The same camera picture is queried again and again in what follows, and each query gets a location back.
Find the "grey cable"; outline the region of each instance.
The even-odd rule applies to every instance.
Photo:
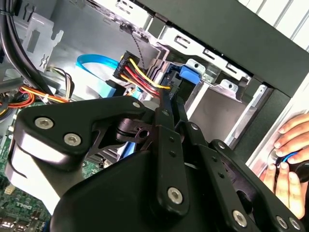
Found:
[[[141,59],[141,62],[142,62],[142,64],[143,64],[143,69],[145,70],[144,58],[143,58],[143,56],[142,56],[142,54],[141,54],[140,46],[139,46],[139,44],[137,43],[137,40],[135,39],[134,35],[131,34],[131,36],[132,36],[132,38],[133,38],[133,40],[134,40],[134,42],[135,42],[135,44],[136,44],[136,46],[137,46],[137,49],[139,50],[140,59]]]

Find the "red wire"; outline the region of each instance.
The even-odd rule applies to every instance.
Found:
[[[9,104],[9,108],[22,108],[22,107],[26,107],[29,106],[31,104],[34,103],[35,101],[35,97],[34,94],[25,92],[25,91],[20,91],[21,93],[27,93],[28,94],[28,99],[26,101],[20,102],[20,103],[14,103],[14,104]]]
[[[154,91],[153,89],[151,89],[147,84],[143,83],[142,81],[139,80],[139,78],[132,72],[132,70],[125,66],[125,69],[127,70],[127,72],[134,78],[135,81],[137,81],[141,86],[143,86],[146,90],[148,90],[149,92],[151,92],[152,94],[155,95],[159,95],[158,92]]]

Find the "yellow wire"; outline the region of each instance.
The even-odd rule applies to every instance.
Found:
[[[37,93],[37,92],[32,91],[31,89],[28,89],[28,88],[26,88],[26,87],[21,87],[21,88],[22,88],[23,90],[29,92],[29,93],[34,94],[34,95],[37,95],[37,96],[40,96],[40,97],[45,97],[45,95],[42,94],[42,93]],[[62,101],[62,100],[57,99],[57,98],[53,98],[52,96],[49,96],[48,99],[51,99],[51,100],[53,100],[53,101],[55,101],[55,102],[58,102],[58,103],[65,103],[65,101]]]
[[[122,78],[124,78],[126,81],[128,81],[128,82],[130,82],[131,84],[134,84],[134,85],[137,85],[136,83],[134,83],[133,81],[131,81],[128,77],[126,77],[125,75],[123,75],[123,74],[120,74],[120,76],[122,77]],[[142,90],[144,90],[145,92],[147,92],[143,87],[141,87],[141,86],[138,86],[139,88],[141,88]]]
[[[0,116],[3,115],[5,113],[6,109],[4,109],[1,113]]]
[[[122,78],[124,78],[126,81],[130,82],[131,84],[136,85],[136,83],[134,83],[133,81],[131,81],[131,80],[130,80],[129,78],[127,78],[125,75],[120,74],[120,76],[121,76]]]
[[[130,62],[133,64],[134,68],[136,69],[136,71],[143,77],[145,78],[149,83],[151,83],[153,86],[157,87],[157,88],[164,88],[164,89],[170,89],[169,86],[161,86],[158,85],[157,83],[153,82],[148,76],[146,76],[140,69],[139,67],[136,65],[136,63],[134,62],[134,60],[130,59]]]

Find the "black mechanical arm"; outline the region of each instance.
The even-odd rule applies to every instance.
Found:
[[[160,96],[154,110],[113,97],[18,115],[6,174],[53,212],[51,232],[305,231],[227,145],[205,141],[181,99]],[[127,141],[134,154],[83,180],[85,157]]]

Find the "black plastic housing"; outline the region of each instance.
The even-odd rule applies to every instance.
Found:
[[[115,78],[122,80],[122,81],[126,81],[123,78],[121,78],[120,75],[124,74],[125,66],[127,66],[128,63],[130,63],[130,59],[134,60],[134,62],[136,64],[138,64],[140,62],[140,59],[137,56],[126,51],[124,56],[122,57],[121,61],[119,62],[118,67],[116,68],[116,70],[113,74]]]

